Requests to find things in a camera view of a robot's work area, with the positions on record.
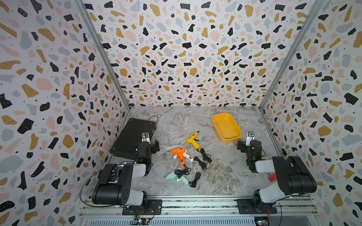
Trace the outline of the yellow glue gun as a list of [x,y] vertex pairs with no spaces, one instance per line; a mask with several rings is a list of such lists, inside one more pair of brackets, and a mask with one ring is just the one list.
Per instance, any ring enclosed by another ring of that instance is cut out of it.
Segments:
[[196,149],[196,151],[199,152],[200,154],[202,154],[202,160],[199,159],[197,156],[195,156],[193,159],[194,159],[194,161],[199,163],[202,170],[206,170],[207,163],[211,163],[212,159],[211,159],[211,155],[207,154],[205,152],[205,150],[203,148],[201,148],[200,145],[198,144],[198,142],[199,142],[199,140],[197,140],[198,135],[199,135],[198,131],[193,133],[186,139],[186,142],[188,144],[192,144],[194,146],[194,148]]

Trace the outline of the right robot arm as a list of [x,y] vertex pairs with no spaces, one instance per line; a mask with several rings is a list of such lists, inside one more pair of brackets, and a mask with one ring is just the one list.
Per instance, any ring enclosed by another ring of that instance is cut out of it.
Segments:
[[317,183],[299,156],[262,158],[262,143],[257,140],[238,141],[237,149],[246,154],[246,164],[252,173],[272,173],[276,180],[254,192],[247,207],[259,212],[270,210],[278,201],[293,195],[305,195],[317,190]]

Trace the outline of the mint green glue gun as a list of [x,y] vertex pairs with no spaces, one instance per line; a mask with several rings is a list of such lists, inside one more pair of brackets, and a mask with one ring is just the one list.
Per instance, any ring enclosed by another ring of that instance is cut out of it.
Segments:
[[197,172],[195,175],[195,179],[193,181],[189,181],[185,176],[190,174],[191,169],[186,167],[185,169],[175,169],[173,172],[169,173],[165,179],[166,180],[172,180],[175,179],[177,181],[181,181],[185,186],[189,185],[192,188],[195,188],[197,185],[197,182],[201,178],[201,173]]

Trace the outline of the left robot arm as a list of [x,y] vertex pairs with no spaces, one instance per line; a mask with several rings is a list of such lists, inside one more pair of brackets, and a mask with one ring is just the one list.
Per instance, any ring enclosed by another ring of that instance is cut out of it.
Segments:
[[98,176],[92,193],[92,202],[108,206],[147,207],[148,197],[144,191],[131,189],[135,178],[145,177],[152,167],[152,155],[159,151],[159,142],[142,141],[137,145],[137,159],[132,163],[107,164]]

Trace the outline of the yellow storage box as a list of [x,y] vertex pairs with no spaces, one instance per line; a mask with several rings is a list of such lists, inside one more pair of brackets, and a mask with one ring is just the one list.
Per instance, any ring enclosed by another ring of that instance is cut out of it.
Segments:
[[215,114],[212,121],[219,139],[223,143],[231,143],[242,137],[242,131],[231,114]]

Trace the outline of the orange glue gun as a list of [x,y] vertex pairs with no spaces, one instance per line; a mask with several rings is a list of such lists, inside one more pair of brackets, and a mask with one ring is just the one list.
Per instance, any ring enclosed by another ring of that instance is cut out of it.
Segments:
[[187,152],[186,148],[174,148],[170,150],[170,153],[173,154],[172,160],[180,159],[180,165],[183,166],[185,164],[184,154]]

